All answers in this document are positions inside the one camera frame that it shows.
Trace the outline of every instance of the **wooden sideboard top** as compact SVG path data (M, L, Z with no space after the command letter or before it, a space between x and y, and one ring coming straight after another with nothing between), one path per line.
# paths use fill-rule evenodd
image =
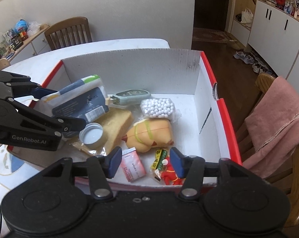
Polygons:
M36 37L38 37L41 33L45 32L46 29L48 29L48 28L49 28L49 25L48 25L48 24L41 24L40 27L39 27L39 31L38 31L36 34L30 36L28 39L24 40L24 41L23 41L23 42L24 42L23 45L15 51L15 54L14 54L11 58L9 58L8 61L10 62L12 59L14 59L14 57L15 57L16 55L18 55L18 53L19 53L20 51L22 51L22 50L23 50L23 49L24 49L24 48L25 48L31 41L33 41L33 40L34 40Z

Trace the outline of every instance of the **pink cloth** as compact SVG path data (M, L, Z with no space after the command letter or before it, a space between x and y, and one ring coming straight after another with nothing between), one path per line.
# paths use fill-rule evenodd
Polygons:
M299 95L284 78L276 78L245 124L256 153L243 166L266 178L299 144Z

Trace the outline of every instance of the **door handle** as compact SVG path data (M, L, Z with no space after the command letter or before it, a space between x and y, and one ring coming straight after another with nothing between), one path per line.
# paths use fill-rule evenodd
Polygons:
M287 23L288 23L288 20L286 20L284 30L286 30L286 28L287 28Z

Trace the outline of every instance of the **doormat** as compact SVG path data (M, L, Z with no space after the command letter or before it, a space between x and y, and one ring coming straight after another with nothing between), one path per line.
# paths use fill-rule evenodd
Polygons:
M224 31L208 28L194 28L192 40L226 44L229 41L229 37Z

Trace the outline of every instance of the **pink packet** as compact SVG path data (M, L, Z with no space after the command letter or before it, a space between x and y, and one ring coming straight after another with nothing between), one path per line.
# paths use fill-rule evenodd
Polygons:
M135 148L122 151L121 167L129 182L146 175L144 166L142 165Z

